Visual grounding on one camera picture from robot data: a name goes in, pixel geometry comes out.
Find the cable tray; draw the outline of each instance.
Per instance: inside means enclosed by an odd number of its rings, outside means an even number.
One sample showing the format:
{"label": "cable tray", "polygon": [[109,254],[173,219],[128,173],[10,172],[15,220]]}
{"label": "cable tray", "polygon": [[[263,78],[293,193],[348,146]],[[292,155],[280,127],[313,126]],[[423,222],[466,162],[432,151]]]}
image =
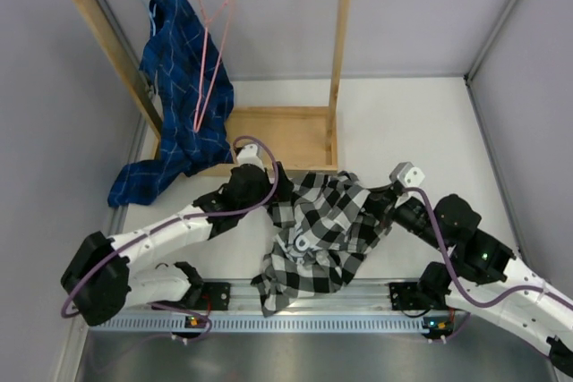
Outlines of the cable tray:
{"label": "cable tray", "polygon": [[[167,312],[123,312],[94,331],[200,332],[187,315]],[[213,333],[428,333],[422,318],[396,315],[274,316],[213,315]]]}

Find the wooden frame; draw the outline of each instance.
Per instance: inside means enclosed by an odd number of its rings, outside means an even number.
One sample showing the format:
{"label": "wooden frame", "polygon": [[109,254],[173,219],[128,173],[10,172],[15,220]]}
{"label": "wooden frame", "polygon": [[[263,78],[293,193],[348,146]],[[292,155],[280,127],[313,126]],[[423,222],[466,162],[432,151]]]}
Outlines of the wooden frame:
{"label": "wooden frame", "polygon": [[[150,101],[147,84],[130,60],[98,2],[73,2],[128,88],[148,125],[160,139],[162,120]],[[273,150],[290,174],[308,170],[338,170],[336,111],[349,7],[350,0],[338,0],[329,105],[236,107],[226,124],[230,141],[244,134],[260,138]],[[233,165],[218,165],[205,171],[205,174],[228,174],[232,167]]]}

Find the wooden tray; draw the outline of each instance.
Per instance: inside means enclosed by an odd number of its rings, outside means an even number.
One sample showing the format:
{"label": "wooden tray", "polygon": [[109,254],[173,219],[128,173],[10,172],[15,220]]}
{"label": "wooden tray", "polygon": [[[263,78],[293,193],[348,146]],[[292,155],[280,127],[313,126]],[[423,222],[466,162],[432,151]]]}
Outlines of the wooden tray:
{"label": "wooden tray", "polygon": [[[331,150],[327,150],[327,106],[236,107],[227,120],[227,140],[250,135],[262,140],[290,175],[309,170],[335,173],[338,170],[336,127]],[[265,165],[272,170],[270,160]],[[201,174],[228,175],[235,165],[217,165]]]}

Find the gray wall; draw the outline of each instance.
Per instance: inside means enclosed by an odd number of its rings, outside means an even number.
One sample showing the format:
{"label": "gray wall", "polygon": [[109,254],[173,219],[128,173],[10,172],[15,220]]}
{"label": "gray wall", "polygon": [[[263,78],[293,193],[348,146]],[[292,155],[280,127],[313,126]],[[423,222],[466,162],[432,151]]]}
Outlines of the gray wall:
{"label": "gray wall", "polygon": [[1,379],[45,381],[68,324],[59,277],[105,227],[137,116],[71,0],[0,4]]}
{"label": "gray wall", "polygon": [[[212,12],[222,2],[205,1]],[[344,73],[461,76],[505,1],[352,0]],[[140,54],[149,35],[141,2],[109,2]],[[233,77],[329,74],[337,0],[236,0],[236,4],[224,56]],[[224,21],[220,18],[214,25],[217,41]]]}
{"label": "gray wall", "polygon": [[473,84],[532,266],[573,295],[573,8],[521,0]]}

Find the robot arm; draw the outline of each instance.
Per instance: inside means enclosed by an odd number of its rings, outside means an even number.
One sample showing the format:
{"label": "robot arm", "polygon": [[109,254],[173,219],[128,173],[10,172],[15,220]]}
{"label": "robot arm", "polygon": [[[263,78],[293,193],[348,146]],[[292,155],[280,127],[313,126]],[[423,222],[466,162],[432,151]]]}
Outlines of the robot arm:
{"label": "robot arm", "polygon": [[[450,307],[484,318],[573,376],[573,301],[480,230],[481,216],[458,195],[443,198],[432,211],[425,193],[411,188],[422,179],[411,164],[398,166],[392,184],[373,191],[369,207],[382,222],[401,225],[442,254],[445,264],[430,263],[420,277],[417,299],[429,309]],[[403,201],[412,191],[420,192],[424,202]]]}
{"label": "robot arm", "polygon": [[[293,184],[280,166],[271,189],[258,150],[256,145],[245,147],[227,184],[177,214],[130,233],[88,236],[61,280],[71,297],[67,303],[73,300],[90,326],[106,322],[122,308],[155,301],[192,309],[201,294],[201,277],[187,263],[160,261],[235,227],[273,190],[275,199],[290,198]],[[432,210],[423,191],[412,188],[423,180],[420,169],[400,164],[390,180],[390,185],[371,190],[364,209],[388,229],[394,223],[406,228],[444,258],[445,264],[433,262],[424,270],[417,299],[428,309],[451,307],[484,318],[523,338],[573,376],[573,302],[480,230],[481,216],[458,195],[443,198]],[[424,203],[413,192],[421,192]]]}
{"label": "robot arm", "polygon": [[[277,164],[276,184],[271,185],[259,151],[255,144],[242,148],[229,182],[176,214],[129,233],[106,237],[97,232],[83,241],[61,284],[88,325],[102,324],[123,308],[155,301],[192,309],[201,296],[201,277],[186,262],[161,261],[235,227],[273,190],[274,199],[290,197],[293,185],[282,166]],[[67,304],[64,317],[73,315],[65,313]]]}

